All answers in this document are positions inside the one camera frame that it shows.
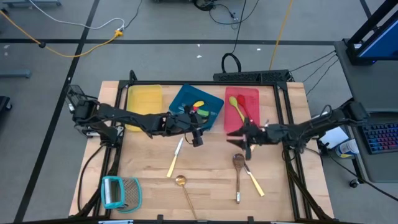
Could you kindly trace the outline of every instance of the wooden tabletop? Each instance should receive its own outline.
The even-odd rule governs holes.
[[[114,105],[117,86],[118,82],[103,82],[99,93],[100,102]],[[195,87],[224,99],[225,86]],[[269,123],[278,123],[273,88],[247,87],[257,88],[260,92],[261,123],[267,119]],[[162,86],[163,111],[168,110],[180,88],[178,85]],[[288,88],[295,123],[310,119],[303,84],[288,83]],[[284,120],[287,122],[282,92],[280,96]],[[166,173],[181,136],[169,138],[156,136],[151,140],[144,133],[126,131],[118,175],[139,179],[143,196],[142,207],[128,214],[112,211],[111,218],[154,220],[158,214],[163,214],[166,220],[193,220],[183,189],[174,182],[177,175],[184,175],[187,177],[187,192],[197,217],[201,220],[247,220],[248,216],[253,216],[256,221],[294,221],[285,163],[281,158],[281,144],[258,146],[253,152],[252,159],[247,161],[265,196],[259,196],[250,176],[242,170],[241,203],[236,204],[236,171],[232,156],[242,153],[242,150],[226,142],[223,123],[224,109],[221,110],[211,131],[204,133],[202,146],[194,148],[186,142],[183,143],[172,178],[166,178]],[[99,143],[99,138],[88,140],[82,166],[97,150]],[[317,149],[314,142],[309,142],[307,146]],[[82,206],[98,186],[103,156],[104,150],[94,157],[86,169],[81,192]],[[306,151],[302,154],[302,165],[308,191],[326,214],[333,217],[319,156]],[[76,185],[70,208],[71,215],[77,212],[77,187]],[[300,202],[300,216],[304,217],[298,189],[297,195]]]

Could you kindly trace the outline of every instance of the blue tray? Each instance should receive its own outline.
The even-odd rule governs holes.
[[[201,91],[191,85],[184,84],[169,106],[169,110],[172,114],[181,114],[183,113],[183,107],[185,105],[191,106],[199,100],[205,102],[205,105],[200,109],[210,111],[209,120],[203,125],[204,130],[210,130],[224,105],[224,101],[220,98]]]

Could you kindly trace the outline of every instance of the gold spoon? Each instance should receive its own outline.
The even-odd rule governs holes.
[[[243,116],[241,110],[239,110],[239,107],[238,107],[238,100],[235,98],[235,96],[230,96],[230,97],[229,97],[229,103],[230,103],[231,106],[233,106],[233,107],[236,108],[236,110],[237,110],[238,113],[239,113],[239,116],[241,117],[242,121],[244,122],[244,116]]]
[[[185,178],[183,175],[178,175],[178,176],[175,178],[175,182],[177,183],[178,186],[181,186],[182,189],[184,189],[184,193],[185,193],[185,196],[186,196],[186,198],[187,198],[187,200],[188,200],[189,206],[191,207],[193,216],[195,217],[196,220],[198,220],[198,217],[197,217],[197,215],[196,215],[196,213],[195,213],[195,210],[193,209],[192,202],[191,202],[191,200],[189,199],[187,190],[185,190],[185,184],[187,183],[187,178]]]
[[[236,203],[241,202],[241,190],[240,185],[240,173],[241,169],[244,165],[244,156],[240,153],[235,154],[234,157],[232,158],[232,163],[234,164],[234,167],[236,169]]]

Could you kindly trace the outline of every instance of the red spoon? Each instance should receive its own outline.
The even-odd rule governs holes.
[[[244,99],[244,96],[239,94],[239,95],[236,97],[236,99],[237,99],[237,101],[238,101],[238,104],[241,105],[241,106],[243,107],[244,112],[245,112],[246,115],[249,117],[249,119],[252,119],[251,116],[250,116],[250,114],[249,114],[248,109],[246,108],[246,100]]]

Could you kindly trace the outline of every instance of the yellow tray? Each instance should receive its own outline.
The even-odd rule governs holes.
[[[162,112],[162,87],[160,85],[130,86],[127,93],[127,110],[138,114],[156,114]],[[130,131],[140,128],[126,125]]]

